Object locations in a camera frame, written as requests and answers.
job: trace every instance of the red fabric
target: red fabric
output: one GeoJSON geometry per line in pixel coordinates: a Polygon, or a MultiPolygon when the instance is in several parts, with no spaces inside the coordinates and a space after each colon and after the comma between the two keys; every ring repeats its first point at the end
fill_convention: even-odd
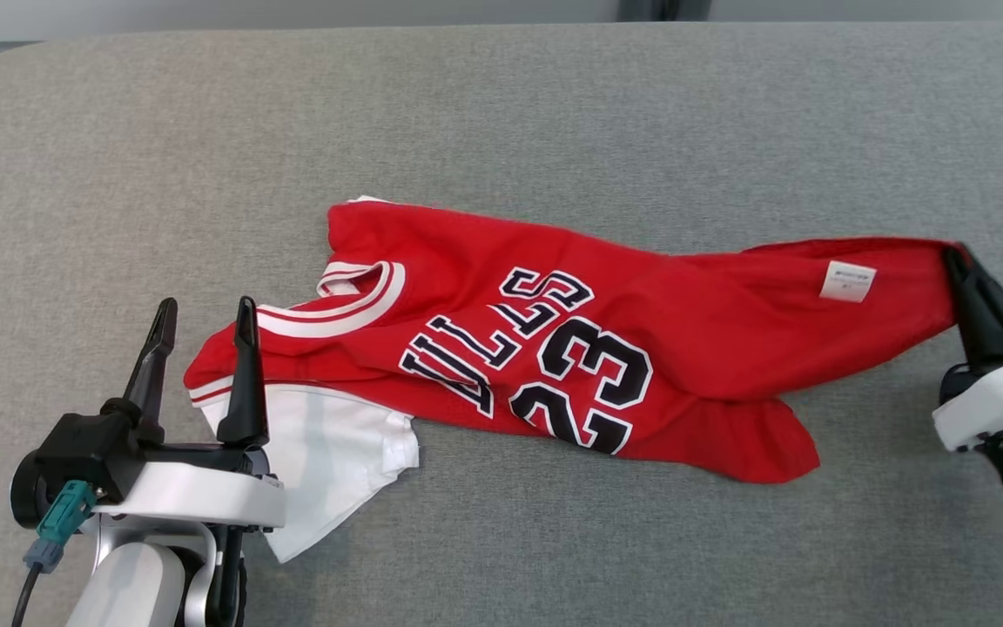
{"type": "MultiPolygon", "coordinates": [[[[566,395],[558,409],[570,407],[574,418],[570,431],[555,432],[558,437],[606,451],[620,441],[621,457],[682,461],[743,481],[788,481],[818,466],[810,436],[773,395],[891,360],[953,324],[940,258],[951,246],[946,242],[812,240],[741,254],[671,257],[553,227],[389,203],[333,207],[327,219],[334,251],[327,278],[358,274],[353,284],[361,294],[324,296],[295,307],[298,313],[260,309],[267,380],[319,381],[423,418],[523,435],[553,433],[546,405],[526,402],[550,387],[566,395]],[[387,264],[373,271],[342,266],[379,261],[387,264]],[[830,261],[876,269],[864,302],[820,298],[830,261]],[[398,293],[389,270],[395,265],[403,268],[398,293]],[[538,281],[563,271],[589,287],[593,298],[566,310],[569,294],[582,290],[558,279],[545,281],[532,298],[503,294],[516,267],[540,278],[519,281],[510,293],[536,294],[538,281]],[[363,305],[389,294],[395,299],[387,310],[363,305]],[[489,307],[498,303],[526,317],[540,303],[558,317],[523,338],[489,307]],[[363,320],[362,311],[379,311],[379,317],[363,320]],[[330,314],[315,319],[303,313],[330,314]],[[518,351],[491,368],[452,334],[429,327],[435,316],[490,352],[501,346],[490,339],[494,333],[518,351]],[[284,328],[290,319],[295,323],[284,328]],[[359,320],[366,324],[335,332],[359,320]],[[602,333],[582,336],[585,329],[602,333]],[[294,337],[298,333],[321,337],[294,337]],[[403,368],[409,354],[446,380],[474,380],[413,345],[418,334],[489,381],[489,417],[474,401],[403,368]],[[601,361],[583,337],[605,349],[601,361]],[[561,342],[569,338],[580,339],[561,357],[561,342]],[[550,354],[555,366],[549,370],[566,368],[565,374],[547,374],[539,353],[550,354]],[[651,364],[643,386],[642,353],[651,364]],[[622,356],[632,365],[622,365],[622,356]],[[592,361],[584,369],[586,357],[592,361]],[[619,379],[622,389],[616,389],[619,379]],[[529,407],[527,419],[515,413],[529,407]],[[584,428],[588,417],[593,429],[584,428]]],[[[323,282],[321,293],[329,293],[323,282]]],[[[185,374],[194,394],[234,372],[232,338],[234,329],[222,330],[195,358],[185,374]]],[[[554,424],[560,431],[565,421],[554,424]]]]}

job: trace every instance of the white cloth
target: white cloth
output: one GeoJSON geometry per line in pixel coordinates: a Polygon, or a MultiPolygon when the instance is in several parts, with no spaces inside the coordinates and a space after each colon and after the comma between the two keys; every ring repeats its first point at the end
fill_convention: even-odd
{"type": "MultiPolygon", "coordinates": [[[[198,402],[219,428],[231,393],[198,402]]],[[[270,472],[286,489],[286,527],[266,536],[282,563],[319,543],[362,504],[419,464],[411,416],[337,390],[266,385],[270,472]]]]}

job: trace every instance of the red jersey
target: red jersey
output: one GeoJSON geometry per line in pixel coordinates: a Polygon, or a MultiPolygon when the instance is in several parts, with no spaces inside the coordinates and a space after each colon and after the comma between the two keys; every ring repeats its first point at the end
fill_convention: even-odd
{"type": "MultiPolygon", "coordinates": [[[[778,392],[953,324],[946,242],[864,238],[646,253],[554,227],[354,202],[327,214],[320,298],[259,307],[267,382],[753,482],[818,466],[778,392]]],[[[234,330],[185,373],[228,390],[234,330]]]]}

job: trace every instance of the gray tabletop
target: gray tabletop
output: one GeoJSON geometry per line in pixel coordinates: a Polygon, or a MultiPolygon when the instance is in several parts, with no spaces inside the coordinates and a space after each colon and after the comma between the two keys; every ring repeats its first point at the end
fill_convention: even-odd
{"type": "MultiPolygon", "coordinates": [[[[961,239],[1003,281],[1003,24],[161,33],[0,55],[0,624],[30,532],[5,486],[122,389],[181,302],[163,421],[240,294],[314,297],[356,195],[665,253],[961,239]]],[[[931,425],[954,333],[788,400],[779,487],[417,420],[403,474],[306,555],[248,544],[248,624],[1003,624],[1003,493],[931,425]]],[[[62,624],[87,540],[36,587],[62,624]]]]}

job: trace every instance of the clothing label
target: clothing label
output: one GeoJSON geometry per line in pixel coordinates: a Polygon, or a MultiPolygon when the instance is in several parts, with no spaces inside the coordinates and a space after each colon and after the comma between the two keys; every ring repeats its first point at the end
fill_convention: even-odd
{"type": "Polygon", "coordinates": [[[819,298],[862,302],[869,294],[869,287],[873,286],[876,275],[875,267],[831,261],[830,266],[827,266],[827,278],[822,282],[819,298]]]}

